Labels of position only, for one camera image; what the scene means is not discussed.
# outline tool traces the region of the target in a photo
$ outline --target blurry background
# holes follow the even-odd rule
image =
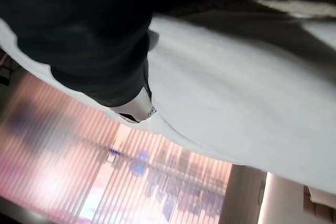
[[[20,71],[1,88],[0,195],[55,223],[219,223],[232,169]]]

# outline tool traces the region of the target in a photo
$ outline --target silver metal object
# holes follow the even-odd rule
[[[132,101],[111,110],[130,123],[140,123],[156,112],[145,87]]]

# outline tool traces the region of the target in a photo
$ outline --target white fabric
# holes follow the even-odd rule
[[[306,29],[334,43],[336,25]],[[131,125],[212,158],[257,167],[336,193],[336,90],[290,53],[259,41],[154,18],[160,34],[149,53],[149,81],[158,112]],[[0,45],[35,76],[79,101],[86,95],[55,81],[49,67],[30,60],[0,23]]]

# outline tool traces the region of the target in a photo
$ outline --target white wall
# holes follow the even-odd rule
[[[258,224],[324,224],[303,210],[303,185],[268,174]]]

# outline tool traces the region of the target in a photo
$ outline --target black jacket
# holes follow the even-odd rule
[[[0,0],[0,18],[59,82],[114,107],[143,87],[152,13],[184,1]]]

